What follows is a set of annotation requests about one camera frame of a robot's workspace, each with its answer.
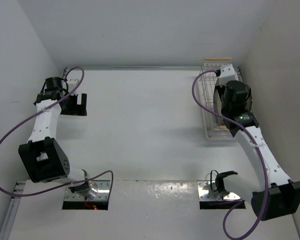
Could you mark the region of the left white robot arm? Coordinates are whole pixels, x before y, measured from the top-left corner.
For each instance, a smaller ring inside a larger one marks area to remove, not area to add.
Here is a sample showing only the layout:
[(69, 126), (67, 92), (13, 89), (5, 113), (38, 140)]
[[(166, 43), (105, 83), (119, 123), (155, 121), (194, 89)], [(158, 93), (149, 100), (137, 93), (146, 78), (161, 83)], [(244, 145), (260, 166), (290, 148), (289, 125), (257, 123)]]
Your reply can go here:
[(84, 198), (93, 196), (89, 175), (83, 169), (73, 168), (69, 159), (56, 140), (57, 123), (60, 115), (87, 116), (87, 94), (73, 93), (58, 103), (79, 81), (60, 77), (45, 79), (45, 89), (34, 102), (38, 115), (27, 143), (18, 148), (23, 165), (34, 183), (71, 183), (69, 190)]

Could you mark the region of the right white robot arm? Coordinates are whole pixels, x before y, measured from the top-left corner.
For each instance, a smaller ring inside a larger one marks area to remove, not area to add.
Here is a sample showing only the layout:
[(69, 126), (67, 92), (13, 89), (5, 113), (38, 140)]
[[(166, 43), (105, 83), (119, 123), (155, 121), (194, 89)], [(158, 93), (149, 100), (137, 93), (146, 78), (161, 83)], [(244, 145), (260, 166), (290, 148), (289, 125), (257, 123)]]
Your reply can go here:
[(300, 205), (300, 181), (293, 181), (272, 154), (251, 111), (251, 89), (231, 80), (215, 84), (214, 111), (223, 117), (226, 128), (244, 150), (258, 181), (251, 183), (236, 170), (217, 174), (219, 193), (233, 192), (248, 201), (262, 221), (294, 214)]

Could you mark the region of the dark rimmed cream plate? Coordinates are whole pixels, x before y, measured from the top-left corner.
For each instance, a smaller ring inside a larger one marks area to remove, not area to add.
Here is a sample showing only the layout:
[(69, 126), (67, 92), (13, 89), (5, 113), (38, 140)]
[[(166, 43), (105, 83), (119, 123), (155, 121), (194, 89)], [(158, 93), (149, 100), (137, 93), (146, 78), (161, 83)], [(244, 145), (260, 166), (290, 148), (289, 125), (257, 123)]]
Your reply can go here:
[[(213, 92), (213, 110), (216, 114), (221, 116), (222, 115), (221, 108), (222, 108), (222, 102), (219, 96), (218, 88), (215, 87)], [(215, 116), (215, 120), (217, 126), (224, 125), (224, 120), (221, 117)]]

